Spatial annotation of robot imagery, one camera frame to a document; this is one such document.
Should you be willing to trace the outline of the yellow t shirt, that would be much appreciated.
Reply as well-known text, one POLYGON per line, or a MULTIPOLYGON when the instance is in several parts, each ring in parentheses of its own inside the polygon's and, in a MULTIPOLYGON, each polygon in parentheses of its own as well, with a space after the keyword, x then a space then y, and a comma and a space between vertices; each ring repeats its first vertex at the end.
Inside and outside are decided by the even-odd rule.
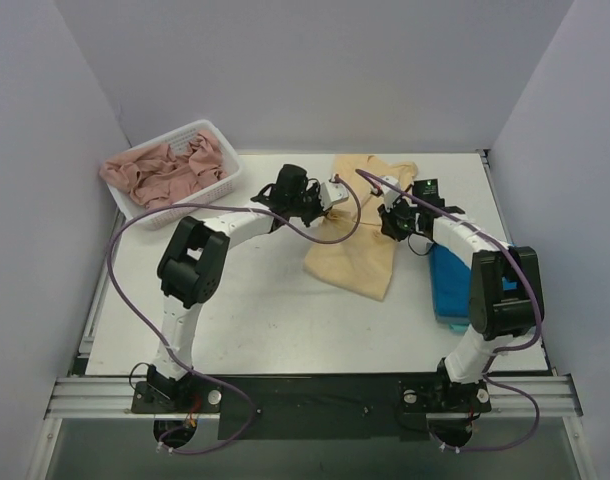
POLYGON ((334 207, 317 229, 321 240, 335 240, 355 229, 338 244, 314 244, 303 260, 303 269, 315 279, 362 295, 384 299, 393 274, 397 242, 381 233, 378 207, 383 200, 371 194, 369 183, 356 171, 389 176, 406 187, 413 183, 418 168, 413 162, 388 164, 375 155, 345 154, 335 157, 332 172, 346 181, 360 203, 349 199, 334 207))

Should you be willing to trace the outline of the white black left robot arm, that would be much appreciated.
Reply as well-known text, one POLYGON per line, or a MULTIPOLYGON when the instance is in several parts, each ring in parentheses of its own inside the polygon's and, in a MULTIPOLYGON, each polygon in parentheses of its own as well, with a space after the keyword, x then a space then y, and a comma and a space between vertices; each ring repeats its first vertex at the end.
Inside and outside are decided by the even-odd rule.
POLYGON ((207 220, 186 216, 179 221, 157 267, 164 295, 163 339, 146 375, 165 410, 178 412, 190 402, 187 369, 198 316, 220 284, 229 250, 292 218, 310 226, 346 199, 341 185, 312 181, 303 168, 287 164, 247 205, 207 220))

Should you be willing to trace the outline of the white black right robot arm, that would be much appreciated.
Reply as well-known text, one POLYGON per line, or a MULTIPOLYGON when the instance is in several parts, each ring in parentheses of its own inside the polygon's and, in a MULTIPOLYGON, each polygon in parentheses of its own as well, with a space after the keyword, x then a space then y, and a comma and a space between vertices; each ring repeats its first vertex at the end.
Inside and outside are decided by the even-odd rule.
POLYGON ((469 327, 441 363, 445 376, 431 385, 443 409, 467 397, 497 355, 520 351, 541 336, 544 306, 536 252, 487 233, 458 206, 448 206, 435 179, 417 181, 409 192, 389 176, 372 192, 383 199, 381 232, 397 241, 419 235, 448 250, 470 271, 469 327))

